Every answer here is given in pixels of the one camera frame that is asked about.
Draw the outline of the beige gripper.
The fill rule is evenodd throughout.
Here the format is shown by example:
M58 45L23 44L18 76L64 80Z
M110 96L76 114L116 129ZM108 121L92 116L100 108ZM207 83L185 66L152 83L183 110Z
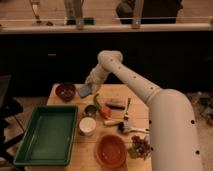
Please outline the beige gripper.
M88 85L91 87L91 93L92 93L92 94L97 93L97 92L100 90L100 88L101 88L101 85L95 83L95 82L92 80L91 76L87 76L87 77L86 77L85 83L88 84Z

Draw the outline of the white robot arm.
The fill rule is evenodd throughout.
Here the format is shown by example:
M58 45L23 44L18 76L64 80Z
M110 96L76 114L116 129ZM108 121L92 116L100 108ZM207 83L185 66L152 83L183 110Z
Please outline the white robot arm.
M162 89L122 64L119 51L104 50L86 79L92 89L109 73L119 78L149 107L152 171L203 171L194 111L188 98Z

